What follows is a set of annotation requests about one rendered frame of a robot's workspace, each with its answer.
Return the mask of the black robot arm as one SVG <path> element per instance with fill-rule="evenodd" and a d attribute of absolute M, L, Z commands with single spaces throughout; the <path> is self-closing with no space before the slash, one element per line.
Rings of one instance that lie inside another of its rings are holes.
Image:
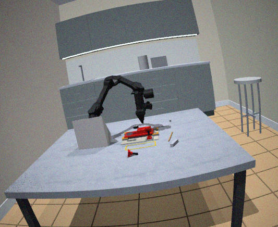
<path fill-rule="evenodd" d="M 114 79 L 117 79 L 116 82 L 113 82 Z M 130 87 L 133 89 L 131 94 L 134 94 L 135 100 L 142 100 L 143 96 L 145 97 L 145 99 L 147 98 L 154 98 L 154 94 L 153 94 L 153 89 L 144 89 L 144 87 L 141 85 L 141 83 L 139 82 L 132 82 L 124 77 L 122 77 L 121 75 L 118 76 L 109 76 L 106 77 L 104 79 L 104 86 L 103 89 L 100 93 L 100 96 L 98 98 L 98 100 L 96 101 L 96 103 L 94 103 L 92 105 L 92 107 L 87 111 L 89 114 L 89 118 L 95 118 L 95 117 L 99 117 L 100 114 L 103 111 L 103 102 L 107 96 L 108 91 L 113 87 L 118 85 L 119 83 L 122 83 L 123 85 Z M 152 104 L 147 101 L 146 103 L 143 103 L 143 109 L 152 109 Z"/>

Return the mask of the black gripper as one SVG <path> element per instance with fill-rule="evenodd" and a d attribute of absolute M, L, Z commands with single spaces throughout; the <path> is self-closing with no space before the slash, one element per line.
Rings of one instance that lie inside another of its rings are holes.
<path fill-rule="evenodd" d="M 141 121 L 141 123 L 143 124 L 144 121 L 144 115 L 146 114 L 146 109 L 143 109 L 143 103 L 144 100 L 136 100 L 135 104 L 136 104 L 136 116 L 139 118 L 139 120 Z"/>

